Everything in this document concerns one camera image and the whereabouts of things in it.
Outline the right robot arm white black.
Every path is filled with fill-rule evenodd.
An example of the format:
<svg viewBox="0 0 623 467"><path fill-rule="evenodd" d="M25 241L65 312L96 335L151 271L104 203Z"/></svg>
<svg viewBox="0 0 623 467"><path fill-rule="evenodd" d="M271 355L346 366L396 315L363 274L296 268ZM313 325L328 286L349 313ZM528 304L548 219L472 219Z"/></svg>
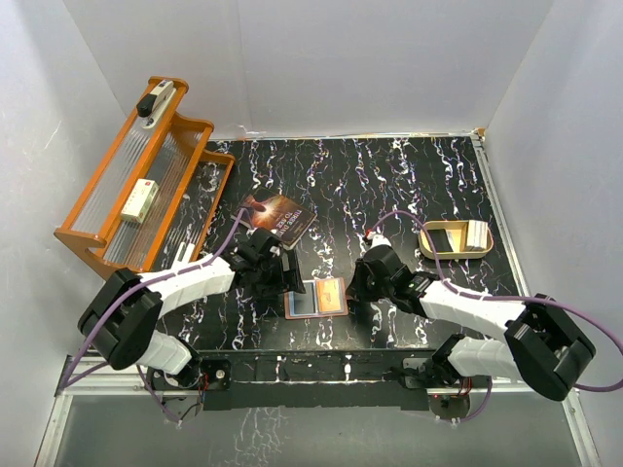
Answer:
<svg viewBox="0 0 623 467"><path fill-rule="evenodd" d="M408 373L425 383L454 386L468 377L505 377L562 401L596 355L595 346L560 306L544 299L479 296L436 274L409 270L386 244L356 261L347 294L362 303L388 300L405 313L480 333L478 339L451 335Z"/></svg>

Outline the gold VIP card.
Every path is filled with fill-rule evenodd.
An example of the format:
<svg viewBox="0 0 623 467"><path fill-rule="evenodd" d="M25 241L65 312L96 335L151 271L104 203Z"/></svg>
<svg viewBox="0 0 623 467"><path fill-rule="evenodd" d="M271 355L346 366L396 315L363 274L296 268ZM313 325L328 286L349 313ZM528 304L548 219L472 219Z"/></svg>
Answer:
<svg viewBox="0 0 623 467"><path fill-rule="evenodd" d="M347 312L346 294L342 278L327 278L316 282L316 296L320 314Z"/></svg>

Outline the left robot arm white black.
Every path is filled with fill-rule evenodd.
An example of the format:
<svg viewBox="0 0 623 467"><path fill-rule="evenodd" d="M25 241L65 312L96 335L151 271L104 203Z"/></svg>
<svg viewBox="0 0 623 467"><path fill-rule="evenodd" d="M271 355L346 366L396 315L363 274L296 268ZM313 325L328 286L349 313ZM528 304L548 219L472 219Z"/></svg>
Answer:
<svg viewBox="0 0 623 467"><path fill-rule="evenodd" d="M189 388L200 379L201 358L181 339L159 332L157 323L184 305L237 289L255 299L303 294L296 252L258 229L246 242L192 263L144 274L118 269L79 319L78 330L112 369L148 367Z"/></svg>

